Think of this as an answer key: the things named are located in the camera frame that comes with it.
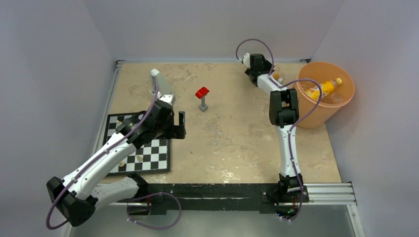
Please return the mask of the orange bottle blue label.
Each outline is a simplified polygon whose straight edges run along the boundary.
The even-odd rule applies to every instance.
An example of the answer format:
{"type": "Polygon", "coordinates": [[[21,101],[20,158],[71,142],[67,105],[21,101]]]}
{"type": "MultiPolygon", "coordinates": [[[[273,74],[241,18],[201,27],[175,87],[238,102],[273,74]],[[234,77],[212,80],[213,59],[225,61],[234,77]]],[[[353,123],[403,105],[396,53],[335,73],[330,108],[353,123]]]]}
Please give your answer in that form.
{"type": "Polygon", "coordinates": [[[281,77],[280,73],[278,73],[278,72],[274,72],[274,73],[272,74],[272,77],[273,77],[273,79],[275,79],[278,83],[282,83],[282,81],[283,81],[283,79],[282,79],[282,77],[281,77]]]}

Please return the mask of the yellow juice bottle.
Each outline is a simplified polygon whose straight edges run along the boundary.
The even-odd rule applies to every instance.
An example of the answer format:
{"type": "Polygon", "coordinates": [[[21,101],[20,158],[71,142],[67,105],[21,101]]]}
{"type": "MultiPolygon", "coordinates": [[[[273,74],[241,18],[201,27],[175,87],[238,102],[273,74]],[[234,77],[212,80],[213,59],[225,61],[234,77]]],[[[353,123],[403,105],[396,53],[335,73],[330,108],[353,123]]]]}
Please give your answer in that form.
{"type": "Polygon", "coordinates": [[[342,84],[341,78],[336,78],[331,81],[324,82],[320,86],[314,86],[305,91],[305,93],[314,100],[323,99],[333,92],[338,86],[342,84]]]}

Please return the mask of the clear plastic bottle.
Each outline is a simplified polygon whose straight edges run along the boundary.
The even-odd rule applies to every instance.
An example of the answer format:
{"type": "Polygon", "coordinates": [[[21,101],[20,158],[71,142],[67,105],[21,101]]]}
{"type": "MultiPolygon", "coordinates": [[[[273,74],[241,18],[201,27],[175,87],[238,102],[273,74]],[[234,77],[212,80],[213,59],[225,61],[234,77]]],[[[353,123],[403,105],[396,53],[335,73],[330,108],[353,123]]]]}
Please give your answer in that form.
{"type": "Polygon", "coordinates": [[[300,81],[299,84],[300,84],[300,87],[301,87],[302,91],[307,91],[311,87],[313,87],[313,83],[310,82],[310,81],[305,81],[305,80],[304,81],[300,81]]]}

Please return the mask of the clear bottle white label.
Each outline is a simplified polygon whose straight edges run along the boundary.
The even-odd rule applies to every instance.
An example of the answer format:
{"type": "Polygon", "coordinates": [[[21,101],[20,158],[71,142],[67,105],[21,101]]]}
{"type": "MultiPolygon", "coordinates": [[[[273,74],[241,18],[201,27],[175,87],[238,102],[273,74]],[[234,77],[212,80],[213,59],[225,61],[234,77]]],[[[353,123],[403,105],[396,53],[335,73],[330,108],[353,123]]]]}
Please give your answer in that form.
{"type": "Polygon", "coordinates": [[[342,104],[345,102],[345,97],[341,93],[333,92],[330,94],[331,104],[342,104]]]}

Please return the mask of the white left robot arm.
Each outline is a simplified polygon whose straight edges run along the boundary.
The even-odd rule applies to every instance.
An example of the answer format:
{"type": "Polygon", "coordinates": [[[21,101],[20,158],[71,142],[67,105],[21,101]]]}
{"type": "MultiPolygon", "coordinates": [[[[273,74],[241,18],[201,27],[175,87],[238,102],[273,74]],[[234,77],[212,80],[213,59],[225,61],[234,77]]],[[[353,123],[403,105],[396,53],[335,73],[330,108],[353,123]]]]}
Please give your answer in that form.
{"type": "Polygon", "coordinates": [[[64,216],[64,224],[73,227],[85,223],[96,210],[120,200],[151,201],[148,183],[138,174],[130,174],[118,182],[98,184],[121,161],[155,139],[184,139],[185,113],[179,112],[174,123],[173,94],[156,95],[147,111],[126,118],[109,140],[79,168],[63,178],[52,177],[46,184],[52,207],[46,226],[55,230],[50,218],[55,208],[64,216]]]}

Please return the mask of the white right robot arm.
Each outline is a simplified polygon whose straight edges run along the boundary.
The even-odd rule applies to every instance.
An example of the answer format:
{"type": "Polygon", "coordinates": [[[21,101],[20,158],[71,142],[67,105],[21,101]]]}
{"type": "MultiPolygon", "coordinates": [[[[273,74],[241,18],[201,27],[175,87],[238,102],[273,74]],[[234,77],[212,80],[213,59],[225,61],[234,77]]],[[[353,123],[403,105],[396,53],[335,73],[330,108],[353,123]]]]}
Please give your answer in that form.
{"type": "Polygon", "coordinates": [[[266,195],[276,203],[296,201],[297,195],[303,192],[295,139],[295,124],[299,119],[297,92],[269,75],[272,64],[264,55],[245,53],[241,62],[247,67],[245,74],[251,83],[269,95],[269,120],[279,138],[279,181],[273,191],[267,191],[266,195]]]}

